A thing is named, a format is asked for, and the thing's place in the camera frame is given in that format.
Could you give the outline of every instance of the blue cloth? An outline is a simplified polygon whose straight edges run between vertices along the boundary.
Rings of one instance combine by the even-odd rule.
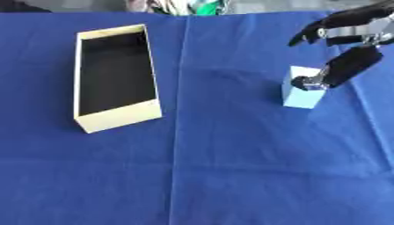
[[[281,106],[290,65],[345,51],[286,46],[324,16],[1,14],[0,224],[391,225],[394,48],[313,111]],[[84,134],[75,34],[139,23],[164,117]]]

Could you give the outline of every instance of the background object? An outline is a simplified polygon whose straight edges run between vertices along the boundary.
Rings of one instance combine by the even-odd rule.
[[[26,0],[52,11],[124,11],[125,0]],[[228,13],[299,10],[345,10],[379,0],[230,0]]]

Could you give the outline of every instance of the foam block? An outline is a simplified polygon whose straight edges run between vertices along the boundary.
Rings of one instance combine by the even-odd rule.
[[[326,91],[304,91],[291,84],[298,76],[315,76],[320,69],[291,66],[282,85],[283,105],[287,107],[313,109]]]

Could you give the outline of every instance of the robotic arm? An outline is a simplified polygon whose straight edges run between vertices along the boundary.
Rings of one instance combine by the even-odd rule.
[[[299,76],[292,84],[306,91],[335,88],[374,64],[383,55],[379,46],[394,43],[394,0],[333,13],[307,25],[290,42],[291,47],[326,39],[327,45],[361,44],[327,62],[314,77]]]

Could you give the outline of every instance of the green object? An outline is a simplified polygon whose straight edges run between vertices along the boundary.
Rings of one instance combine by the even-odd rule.
[[[195,11],[195,14],[201,16],[217,15],[217,9],[219,6],[220,6],[219,1],[209,4],[203,4]]]

